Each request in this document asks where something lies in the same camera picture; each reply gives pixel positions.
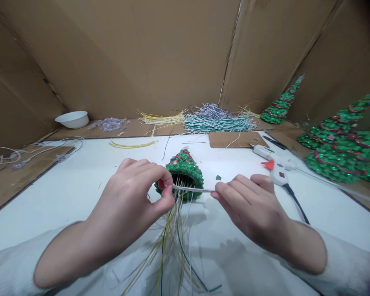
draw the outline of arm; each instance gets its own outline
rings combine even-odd
[[[159,181],[162,198],[147,192]],[[0,295],[38,295],[89,274],[121,254],[174,206],[168,170],[125,159],[86,221],[0,251]]]
[[[236,176],[211,194],[253,242],[324,295],[369,295],[370,253],[290,219],[263,175]]]

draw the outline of cardboard wall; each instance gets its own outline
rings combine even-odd
[[[54,119],[65,109],[43,77],[0,21],[0,146],[21,148],[58,126]]]
[[[343,1],[302,62],[295,77],[305,73],[306,78],[289,109],[290,120],[308,128],[370,93],[370,9],[366,4]],[[359,127],[369,124],[370,107]]]
[[[336,1],[244,1],[220,106],[261,113],[315,42]]]
[[[240,0],[0,0],[71,110],[163,116],[218,102]]]

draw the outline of black power cord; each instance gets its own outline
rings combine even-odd
[[[289,195],[293,198],[293,200],[295,201],[295,203],[299,207],[299,209],[301,211],[301,214],[303,215],[304,222],[306,222],[308,225],[310,225],[310,222],[308,221],[307,216],[305,215],[305,213],[303,211],[303,208],[301,207],[299,201],[297,200],[297,198],[295,196],[295,193],[293,192],[292,188],[289,186],[288,183],[285,184],[285,185],[283,185],[282,187],[284,187],[287,190],[287,192],[289,193]]]

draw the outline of right hand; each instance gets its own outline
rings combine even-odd
[[[211,196],[242,233],[261,248],[306,272],[324,271],[327,264],[324,241],[314,229],[288,217],[269,177],[252,175],[248,179],[237,175],[226,184],[218,182]]]
[[[273,181],[264,175],[251,179],[237,175],[228,183],[218,182],[211,196],[219,201],[242,233],[263,249],[282,255],[289,248],[292,220],[274,194]]]

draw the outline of white bowl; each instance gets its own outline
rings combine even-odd
[[[88,124],[89,118],[86,111],[75,111],[60,115],[55,118],[56,122],[63,124],[68,128],[81,128]]]

